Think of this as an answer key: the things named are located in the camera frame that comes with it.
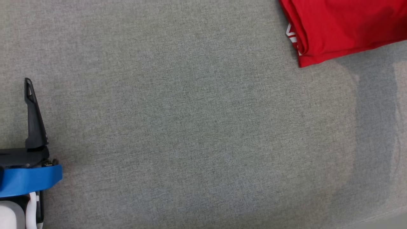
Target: white component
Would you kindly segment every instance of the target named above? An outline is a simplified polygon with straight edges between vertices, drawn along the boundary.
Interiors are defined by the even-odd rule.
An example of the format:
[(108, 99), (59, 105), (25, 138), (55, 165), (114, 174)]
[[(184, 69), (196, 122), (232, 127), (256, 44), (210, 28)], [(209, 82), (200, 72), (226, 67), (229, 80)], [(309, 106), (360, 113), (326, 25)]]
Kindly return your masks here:
[(26, 210), (26, 229), (37, 229), (37, 195), (30, 192), (30, 201)]
[(25, 229), (23, 209), (11, 201), (0, 201), (0, 228)]

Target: gray carpet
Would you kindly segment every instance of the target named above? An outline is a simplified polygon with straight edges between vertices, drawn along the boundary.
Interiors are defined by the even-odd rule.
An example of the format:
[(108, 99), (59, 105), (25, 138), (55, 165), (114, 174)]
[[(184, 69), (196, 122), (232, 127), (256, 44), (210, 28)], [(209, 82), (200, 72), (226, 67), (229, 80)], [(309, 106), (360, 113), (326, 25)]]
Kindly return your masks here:
[(407, 42), (299, 69), (275, 0), (0, 3), (0, 148), (32, 79), (45, 229), (342, 228), (407, 212)]

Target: folded red shirt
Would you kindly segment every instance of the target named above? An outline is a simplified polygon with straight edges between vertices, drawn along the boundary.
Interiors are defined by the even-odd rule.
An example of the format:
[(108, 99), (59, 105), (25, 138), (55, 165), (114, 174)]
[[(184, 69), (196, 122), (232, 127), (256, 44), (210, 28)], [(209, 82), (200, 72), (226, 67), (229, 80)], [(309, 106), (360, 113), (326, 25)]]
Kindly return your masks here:
[(300, 67), (407, 40), (407, 0), (279, 0)]

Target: red t-shirt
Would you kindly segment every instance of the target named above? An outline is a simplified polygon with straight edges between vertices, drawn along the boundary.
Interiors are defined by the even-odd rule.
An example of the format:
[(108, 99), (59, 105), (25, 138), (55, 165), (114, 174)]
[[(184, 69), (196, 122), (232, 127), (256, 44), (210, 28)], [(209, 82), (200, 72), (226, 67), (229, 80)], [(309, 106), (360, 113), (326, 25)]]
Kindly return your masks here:
[(407, 0), (279, 0), (300, 67), (407, 40)]

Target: blue tape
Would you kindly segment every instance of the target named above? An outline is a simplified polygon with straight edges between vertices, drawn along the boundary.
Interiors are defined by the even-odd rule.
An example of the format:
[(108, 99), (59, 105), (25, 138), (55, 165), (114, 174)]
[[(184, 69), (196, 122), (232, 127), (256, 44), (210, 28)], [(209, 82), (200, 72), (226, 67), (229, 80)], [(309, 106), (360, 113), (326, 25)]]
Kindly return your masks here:
[(51, 188), (62, 179), (62, 166), (7, 169), (0, 184), (0, 198), (25, 195)]

